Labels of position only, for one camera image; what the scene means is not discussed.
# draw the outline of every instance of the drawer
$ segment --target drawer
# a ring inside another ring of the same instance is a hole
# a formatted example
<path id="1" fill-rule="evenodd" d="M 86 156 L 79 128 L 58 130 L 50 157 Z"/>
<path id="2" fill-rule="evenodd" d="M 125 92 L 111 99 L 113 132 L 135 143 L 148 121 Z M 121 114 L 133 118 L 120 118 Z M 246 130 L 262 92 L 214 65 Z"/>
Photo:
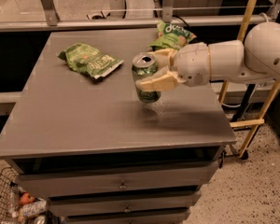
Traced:
<path id="1" fill-rule="evenodd" d="M 189 217 L 184 208 L 119 215 L 67 218 L 66 224 L 178 224 Z"/>
<path id="2" fill-rule="evenodd" d="M 17 183 L 36 197 L 58 197 L 207 183 L 216 161 L 137 166 L 42 175 L 20 175 Z"/>
<path id="3" fill-rule="evenodd" d="M 190 188 L 157 189 L 52 199 L 50 211 L 57 217 L 132 213 L 141 210 L 187 207 L 196 204 L 201 193 Z"/>

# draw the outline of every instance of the green chip bag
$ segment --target green chip bag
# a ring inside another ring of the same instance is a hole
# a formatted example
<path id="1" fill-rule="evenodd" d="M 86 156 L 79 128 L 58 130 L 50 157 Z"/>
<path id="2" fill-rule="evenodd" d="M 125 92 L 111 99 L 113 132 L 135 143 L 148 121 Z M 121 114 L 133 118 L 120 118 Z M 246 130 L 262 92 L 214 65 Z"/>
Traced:
<path id="1" fill-rule="evenodd" d="M 180 50 L 196 37 L 195 34 L 187 31 L 183 27 L 158 22 L 159 38 L 149 44 L 150 47 L 157 49 L 176 49 Z"/>
<path id="2" fill-rule="evenodd" d="M 73 71 L 94 78 L 107 76 L 123 63 L 123 60 L 103 54 L 97 48 L 85 43 L 72 45 L 63 50 L 58 57 L 66 61 Z"/>

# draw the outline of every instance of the green can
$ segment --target green can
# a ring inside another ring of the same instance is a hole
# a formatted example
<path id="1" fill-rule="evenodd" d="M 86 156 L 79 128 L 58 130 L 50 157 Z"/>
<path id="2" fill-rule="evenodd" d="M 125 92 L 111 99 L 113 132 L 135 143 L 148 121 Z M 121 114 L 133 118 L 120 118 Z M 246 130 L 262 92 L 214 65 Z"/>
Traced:
<path id="1" fill-rule="evenodd" d="M 140 53 L 133 58 L 132 73 L 134 82 L 145 77 L 151 77 L 157 71 L 158 64 L 152 54 Z M 161 97 L 161 92 L 159 91 L 141 91 L 137 87 L 136 90 L 139 100 L 144 103 L 156 102 Z"/>

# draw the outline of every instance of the wire basket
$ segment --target wire basket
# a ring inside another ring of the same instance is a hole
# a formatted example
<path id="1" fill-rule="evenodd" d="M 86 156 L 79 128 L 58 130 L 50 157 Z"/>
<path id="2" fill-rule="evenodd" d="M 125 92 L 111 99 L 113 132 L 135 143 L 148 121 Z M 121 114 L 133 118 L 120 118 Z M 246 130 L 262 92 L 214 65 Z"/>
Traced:
<path id="1" fill-rule="evenodd" d="M 7 194 L 11 182 L 14 182 L 17 173 L 10 167 L 4 168 L 0 173 L 0 222 L 7 215 Z"/>

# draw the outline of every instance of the desk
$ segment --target desk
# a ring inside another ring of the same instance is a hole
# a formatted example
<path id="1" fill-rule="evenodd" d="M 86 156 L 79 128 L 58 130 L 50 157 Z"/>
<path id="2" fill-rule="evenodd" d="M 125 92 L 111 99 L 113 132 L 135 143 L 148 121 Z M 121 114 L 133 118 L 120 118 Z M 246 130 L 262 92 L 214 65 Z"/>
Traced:
<path id="1" fill-rule="evenodd" d="M 235 136 L 211 86 L 146 105 L 131 65 L 156 29 L 52 33 L 0 135 L 0 159 L 66 223 L 178 223 Z M 101 82 L 57 58 L 76 42 L 124 59 Z"/>

